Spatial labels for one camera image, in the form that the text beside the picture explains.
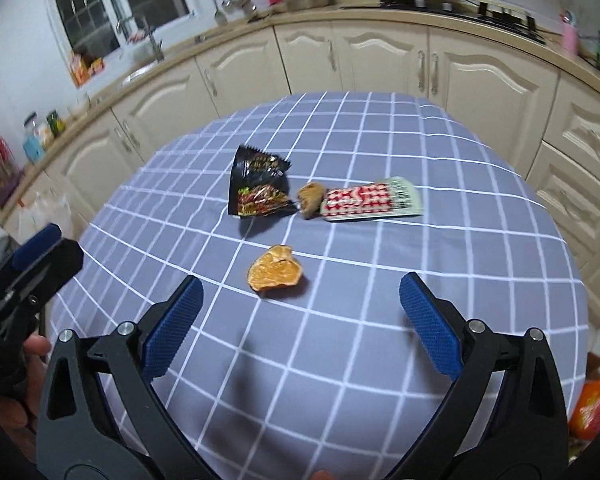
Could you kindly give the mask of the person's left hand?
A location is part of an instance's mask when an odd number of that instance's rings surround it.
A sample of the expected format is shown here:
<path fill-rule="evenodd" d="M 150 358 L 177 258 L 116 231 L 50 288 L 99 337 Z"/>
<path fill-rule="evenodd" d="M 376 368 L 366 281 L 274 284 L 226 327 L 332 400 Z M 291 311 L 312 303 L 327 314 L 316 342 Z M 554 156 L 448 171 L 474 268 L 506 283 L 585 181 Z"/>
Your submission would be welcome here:
<path fill-rule="evenodd" d="M 0 398 L 0 425 L 30 462 L 35 462 L 38 407 L 43 391 L 46 358 L 52 345 L 43 336 L 31 335 L 23 343 L 23 353 L 28 368 L 28 378 L 15 397 Z"/>

